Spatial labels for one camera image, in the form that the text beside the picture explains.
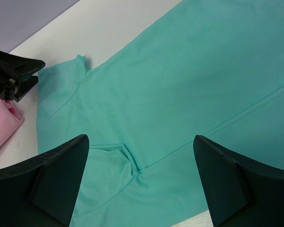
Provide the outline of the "pink folded t shirt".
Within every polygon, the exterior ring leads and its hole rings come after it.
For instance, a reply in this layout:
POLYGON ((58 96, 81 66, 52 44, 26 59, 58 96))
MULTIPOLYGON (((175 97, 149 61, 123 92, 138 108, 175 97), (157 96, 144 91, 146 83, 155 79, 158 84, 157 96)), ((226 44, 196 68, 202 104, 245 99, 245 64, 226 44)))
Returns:
POLYGON ((0 99, 0 146, 9 139, 23 121, 24 118, 14 102, 0 99))

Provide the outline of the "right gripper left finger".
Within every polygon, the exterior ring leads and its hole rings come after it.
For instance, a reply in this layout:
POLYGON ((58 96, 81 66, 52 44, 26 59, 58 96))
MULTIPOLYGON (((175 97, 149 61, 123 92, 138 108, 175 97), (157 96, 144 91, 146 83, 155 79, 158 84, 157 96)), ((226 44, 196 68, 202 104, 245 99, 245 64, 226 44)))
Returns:
POLYGON ((68 227, 88 152, 82 134, 0 169, 0 227, 68 227))

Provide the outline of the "mint green t shirt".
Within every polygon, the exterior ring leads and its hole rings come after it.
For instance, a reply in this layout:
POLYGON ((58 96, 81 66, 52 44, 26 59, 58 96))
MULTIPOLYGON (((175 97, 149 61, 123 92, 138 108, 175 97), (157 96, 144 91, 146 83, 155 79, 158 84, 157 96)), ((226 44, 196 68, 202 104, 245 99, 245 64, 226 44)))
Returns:
POLYGON ((168 227, 207 209, 196 135, 284 169, 284 0, 184 0, 95 69, 39 72, 38 151, 86 134, 72 227, 168 227))

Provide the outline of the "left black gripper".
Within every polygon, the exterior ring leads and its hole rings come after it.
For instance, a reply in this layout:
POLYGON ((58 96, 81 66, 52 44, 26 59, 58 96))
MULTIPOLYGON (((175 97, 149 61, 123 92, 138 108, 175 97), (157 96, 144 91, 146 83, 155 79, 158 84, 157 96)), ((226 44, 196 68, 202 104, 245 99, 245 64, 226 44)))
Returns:
POLYGON ((14 79, 0 75, 0 99, 19 102, 37 83, 38 76, 32 76, 45 66, 45 62, 24 58, 0 51, 0 73, 15 77, 28 77, 16 85, 14 79))

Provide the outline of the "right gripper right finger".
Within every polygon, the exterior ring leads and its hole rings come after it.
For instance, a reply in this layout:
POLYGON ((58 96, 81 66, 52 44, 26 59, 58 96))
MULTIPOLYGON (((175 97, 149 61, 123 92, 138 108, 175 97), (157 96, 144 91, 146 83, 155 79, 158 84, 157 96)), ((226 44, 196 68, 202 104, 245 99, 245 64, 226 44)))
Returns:
POLYGON ((284 227, 284 170, 201 135, 193 148, 215 227, 284 227))

